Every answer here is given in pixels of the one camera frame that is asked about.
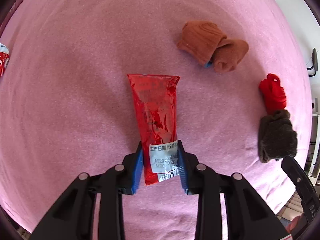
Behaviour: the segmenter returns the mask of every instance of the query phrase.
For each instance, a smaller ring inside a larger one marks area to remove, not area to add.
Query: pink tablecloth
[[[234,72],[200,67],[176,48],[189,20],[249,43]],[[311,127],[307,72],[273,0],[24,0],[0,42],[11,53],[0,80],[0,204],[27,230],[79,173],[103,173],[135,151],[127,73],[179,75],[185,149],[216,172],[244,174],[275,212],[292,195],[281,162],[257,154],[267,73],[282,80],[301,165]],[[192,239],[196,203],[179,177],[141,186],[124,198],[127,239]]]

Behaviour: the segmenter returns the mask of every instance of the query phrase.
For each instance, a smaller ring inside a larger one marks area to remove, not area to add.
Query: brown rolled sock
[[[212,62],[218,73],[234,70],[249,50],[247,42],[227,39],[216,24],[208,21],[187,22],[177,46],[190,53],[202,66]]]

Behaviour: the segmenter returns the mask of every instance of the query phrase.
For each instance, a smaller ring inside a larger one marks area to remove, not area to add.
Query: white label
[[[158,144],[158,145],[150,144],[149,157],[150,157],[152,172],[164,173],[172,177],[176,176],[175,173],[179,174],[177,151],[178,151],[178,141],[174,141],[171,143]]]
[[[281,238],[280,240],[292,240],[292,235],[290,234],[284,238]]]

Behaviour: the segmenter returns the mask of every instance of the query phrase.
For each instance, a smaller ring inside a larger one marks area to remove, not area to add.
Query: red snack package
[[[3,75],[9,62],[9,50],[6,46],[0,43],[0,77]]]
[[[176,85],[180,77],[131,74],[128,78],[142,141],[146,185],[179,175]]]
[[[267,78],[259,84],[259,89],[263,94],[264,104],[268,114],[273,114],[276,110],[283,110],[287,106],[287,97],[280,79],[275,74],[268,74]]]

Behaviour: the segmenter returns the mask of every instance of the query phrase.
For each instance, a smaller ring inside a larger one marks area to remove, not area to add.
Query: barcode
[[[158,181],[164,181],[166,179],[171,179],[175,176],[179,175],[179,169],[176,168],[174,171],[170,171],[170,173],[158,173]]]

